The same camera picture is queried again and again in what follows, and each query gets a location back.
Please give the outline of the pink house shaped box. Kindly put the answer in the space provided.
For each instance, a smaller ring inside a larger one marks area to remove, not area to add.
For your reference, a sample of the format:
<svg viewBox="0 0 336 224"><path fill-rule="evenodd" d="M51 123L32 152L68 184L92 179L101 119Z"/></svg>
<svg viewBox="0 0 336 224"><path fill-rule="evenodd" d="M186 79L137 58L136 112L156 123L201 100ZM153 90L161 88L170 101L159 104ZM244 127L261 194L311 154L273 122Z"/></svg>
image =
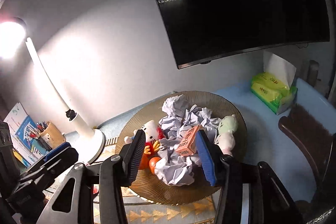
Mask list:
<svg viewBox="0 0 336 224"><path fill-rule="evenodd" d="M195 143L195 137L197 135L197 132L202 129L202 126L197 125L192 128L190 128L187 133L182 138L181 142L175 149L175 151L180 156L191 156L196 154L197 148Z"/></svg>

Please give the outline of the orange tangerine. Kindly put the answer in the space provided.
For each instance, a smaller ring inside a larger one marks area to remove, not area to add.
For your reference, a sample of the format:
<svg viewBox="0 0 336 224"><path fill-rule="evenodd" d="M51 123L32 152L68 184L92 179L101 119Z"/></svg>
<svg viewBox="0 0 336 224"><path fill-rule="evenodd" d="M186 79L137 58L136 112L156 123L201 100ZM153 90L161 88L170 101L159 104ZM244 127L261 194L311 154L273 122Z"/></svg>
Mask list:
<svg viewBox="0 0 336 224"><path fill-rule="evenodd" d="M161 160L161 158L159 156L152 157L149 160L149 169L150 169L152 174L155 174L155 166L156 166L157 162L159 162L160 160Z"/></svg>
<svg viewBox="0 0 336 224"><path fill-rule="evenodd" d="M138 169L139 170L149 169L149 160L150 155L143 153Z"/></svg>

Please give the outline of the tricolor dango plush skewer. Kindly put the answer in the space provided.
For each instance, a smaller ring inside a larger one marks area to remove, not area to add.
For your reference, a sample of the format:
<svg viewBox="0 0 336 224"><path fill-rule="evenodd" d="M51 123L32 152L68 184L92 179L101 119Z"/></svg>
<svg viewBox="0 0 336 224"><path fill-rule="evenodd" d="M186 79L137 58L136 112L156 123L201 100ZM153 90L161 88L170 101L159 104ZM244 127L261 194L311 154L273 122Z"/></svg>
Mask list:
<svg viewBox="0 0 336 224"><path fill-rule="evenodd" d="M225 116L218 125L218 135L214 144L218 145L224 155L232 156L235 147L234 133L238 129L238 121L234 114Z"/></svg>

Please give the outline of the white paper workbook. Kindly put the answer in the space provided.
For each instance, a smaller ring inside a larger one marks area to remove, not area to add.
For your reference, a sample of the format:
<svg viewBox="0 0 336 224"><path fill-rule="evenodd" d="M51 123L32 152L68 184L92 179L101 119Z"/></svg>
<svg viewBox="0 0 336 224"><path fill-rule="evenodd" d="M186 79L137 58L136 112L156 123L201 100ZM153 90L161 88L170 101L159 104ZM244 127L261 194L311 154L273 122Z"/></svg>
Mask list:
<svg viewBox="0 0 336 224"><path fill-rule="evenodd" d="M9 126L10 134L11 134L11 141L13 143L14 149L22 155L24 159L26 159L31 165L34 164L38 158L34 156L19 140L17 137L16 132L18 128L26 118L27 113L24 110L22 104L20 102L16 103L14 107L9 111L5 118L5 122Z"/></svg>

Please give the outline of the green tissue pack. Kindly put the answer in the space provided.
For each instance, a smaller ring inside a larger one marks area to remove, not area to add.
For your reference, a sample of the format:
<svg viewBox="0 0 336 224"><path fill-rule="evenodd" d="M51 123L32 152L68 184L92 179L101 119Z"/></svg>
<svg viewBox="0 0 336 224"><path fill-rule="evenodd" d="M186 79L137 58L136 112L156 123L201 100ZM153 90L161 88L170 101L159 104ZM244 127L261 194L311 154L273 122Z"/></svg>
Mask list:
<svg viewBox="0 0 336 224"><path fill-rule="evenodd" d="M279 115L293 103L297 88L293 84L296 67L269 51L263 52L263 72L251 80L251 91L273 113Z"/></svg>

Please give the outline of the large paper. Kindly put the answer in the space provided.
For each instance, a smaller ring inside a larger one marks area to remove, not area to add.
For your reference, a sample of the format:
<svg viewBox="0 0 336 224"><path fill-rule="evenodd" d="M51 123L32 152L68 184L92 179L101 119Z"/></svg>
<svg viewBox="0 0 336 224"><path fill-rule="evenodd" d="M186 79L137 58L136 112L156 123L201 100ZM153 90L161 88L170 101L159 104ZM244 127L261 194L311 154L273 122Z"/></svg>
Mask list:
<svg viewBox="0 0 336 224"><path fill-rule="evenodd" d="M209 141L214 141L218 135L221 118L212 118L211 115L211 109L193 105L190 109L185 109L181 117L175 113L163 117L159 125L167 139L182 140L192 127L200 126L204 129Z"/></svg>

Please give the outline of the white cat plush toy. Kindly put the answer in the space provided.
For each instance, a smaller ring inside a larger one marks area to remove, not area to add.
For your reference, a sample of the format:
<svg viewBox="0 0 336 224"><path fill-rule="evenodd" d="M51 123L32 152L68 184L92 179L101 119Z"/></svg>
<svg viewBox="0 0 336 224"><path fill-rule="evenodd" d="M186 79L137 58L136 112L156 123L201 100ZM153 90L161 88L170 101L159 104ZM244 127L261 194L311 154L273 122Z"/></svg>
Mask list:
<svg viewBox="0 0 336 224"><path fill-rule="evenodd" d="M143 154L150 159L153 157L160 149L161 139L165 138L165 134L162 129L155 123L154 120L146 122L141 130L145 133L145 148Z"/></svg>

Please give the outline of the blue cover workbook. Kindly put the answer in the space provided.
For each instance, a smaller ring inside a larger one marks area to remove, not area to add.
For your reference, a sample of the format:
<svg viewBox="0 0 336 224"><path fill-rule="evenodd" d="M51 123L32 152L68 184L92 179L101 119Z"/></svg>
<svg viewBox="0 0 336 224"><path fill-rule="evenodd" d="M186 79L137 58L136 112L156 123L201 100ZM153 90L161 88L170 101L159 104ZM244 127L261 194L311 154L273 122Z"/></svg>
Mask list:
<svg viewBox="0 0 336 224"><path fill-rule="evenodd" d="M46 149L41 146L41 144L30 137L31 130L35 128L35 123L28 115L18 128L18 131L15 135L19 138L19 140L23 143L23 145L38 159L43 157L46 154Z"/></svg>

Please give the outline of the black mesh pen cup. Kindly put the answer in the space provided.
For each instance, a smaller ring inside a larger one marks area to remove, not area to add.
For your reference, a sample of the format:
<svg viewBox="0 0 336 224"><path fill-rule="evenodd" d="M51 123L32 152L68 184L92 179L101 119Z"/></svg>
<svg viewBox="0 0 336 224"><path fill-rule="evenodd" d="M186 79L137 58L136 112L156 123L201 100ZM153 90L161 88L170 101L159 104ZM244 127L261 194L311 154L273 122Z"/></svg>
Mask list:
<svg viewBox="0 0 336 224"><path fill-rule="evenodd" d="M48 152L52 150L52 148L48 145L48 143L41 137L35 136L34 139Z"/></svg>

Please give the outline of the paper ball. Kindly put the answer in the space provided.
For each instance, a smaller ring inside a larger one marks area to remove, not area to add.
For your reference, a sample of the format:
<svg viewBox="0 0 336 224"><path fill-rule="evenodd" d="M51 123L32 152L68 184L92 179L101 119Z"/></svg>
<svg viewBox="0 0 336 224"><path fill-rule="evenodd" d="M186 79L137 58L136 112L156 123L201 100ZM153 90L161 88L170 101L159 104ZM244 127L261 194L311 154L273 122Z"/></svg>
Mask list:
<svg viewBox="0 0 336 224"><path fill-rule="evenodd" d="M168 116L181 118L184 117L188 108L189 103L184 94L167 98L161 107Z"/></svg>

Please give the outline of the black monitor screen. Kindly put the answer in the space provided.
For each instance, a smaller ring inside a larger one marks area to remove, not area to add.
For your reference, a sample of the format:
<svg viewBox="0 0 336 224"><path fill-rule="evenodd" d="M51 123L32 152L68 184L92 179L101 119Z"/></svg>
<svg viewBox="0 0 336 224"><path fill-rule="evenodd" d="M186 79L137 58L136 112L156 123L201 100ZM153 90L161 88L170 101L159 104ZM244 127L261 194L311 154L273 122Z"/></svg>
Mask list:
<svg viewBox="0 0 336 224"><path fill-rule="evenodd" d="M329 40L325 0L157 0L179 69L260 48Z"/></svg>

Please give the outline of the brown ribbed glass bowl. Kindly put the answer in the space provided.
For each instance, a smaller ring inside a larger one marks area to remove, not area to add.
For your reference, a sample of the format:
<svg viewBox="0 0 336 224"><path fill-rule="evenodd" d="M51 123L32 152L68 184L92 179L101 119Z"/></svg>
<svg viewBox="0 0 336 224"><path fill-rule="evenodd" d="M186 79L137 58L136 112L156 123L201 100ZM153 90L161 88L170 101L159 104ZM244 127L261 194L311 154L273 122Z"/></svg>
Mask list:
<svg viewBox="0 0 336 224"><path fill-rule="evenodd" d="M131 143L135 131L145 132L142 149L146 166L140 168L130 188L156 203L192 203L217 191L204 175L196 148L198 130L215 148L242 161L247 129L239 110L225 98L209 92L187 91L156 99L127 122L116 153Z"/></svg>

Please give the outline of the dark wooden chair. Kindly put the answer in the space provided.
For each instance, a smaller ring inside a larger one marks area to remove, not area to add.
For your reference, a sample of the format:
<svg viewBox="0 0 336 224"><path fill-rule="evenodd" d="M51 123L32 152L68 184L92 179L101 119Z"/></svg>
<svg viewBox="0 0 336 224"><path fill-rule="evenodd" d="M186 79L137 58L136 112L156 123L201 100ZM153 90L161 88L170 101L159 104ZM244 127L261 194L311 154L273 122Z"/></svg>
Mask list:
<svg viewBox="0 0 336 224"><path fill-rule="evenodd" d="M303 220L335 223L335 134L299 104L293 105L287 117L280 118L278 127L306 157L317 185L310 202L295 202Z"/></svg>

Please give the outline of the yellow purple book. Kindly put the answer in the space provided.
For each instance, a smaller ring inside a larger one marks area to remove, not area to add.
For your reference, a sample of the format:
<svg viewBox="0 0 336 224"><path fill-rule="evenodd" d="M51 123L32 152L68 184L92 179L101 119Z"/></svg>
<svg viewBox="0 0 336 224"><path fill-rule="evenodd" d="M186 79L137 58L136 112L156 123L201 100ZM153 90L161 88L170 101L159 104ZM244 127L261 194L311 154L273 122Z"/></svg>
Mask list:
<svg viewBox="0 0 336 224"><path fill-rule="evenodd" d="M16 159L21 162L26 168L30 167L30 163L22 157L21 154L19 154L14 148L13 148L13 154L16 157Z"/></svg>

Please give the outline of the wooden pen holder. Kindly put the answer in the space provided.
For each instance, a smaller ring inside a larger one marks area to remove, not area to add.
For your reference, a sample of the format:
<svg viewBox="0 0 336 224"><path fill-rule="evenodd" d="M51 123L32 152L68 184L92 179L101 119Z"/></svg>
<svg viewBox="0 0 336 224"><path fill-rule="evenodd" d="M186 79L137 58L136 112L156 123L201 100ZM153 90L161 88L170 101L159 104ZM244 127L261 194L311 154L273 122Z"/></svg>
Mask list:
<svg viewBox="0 0 336 224"><path fill-rule="evenodd" d="M47 127L40 133L40 136L52 149L60 146L66 141L64 135L52 122L47 122Z"/></svg>

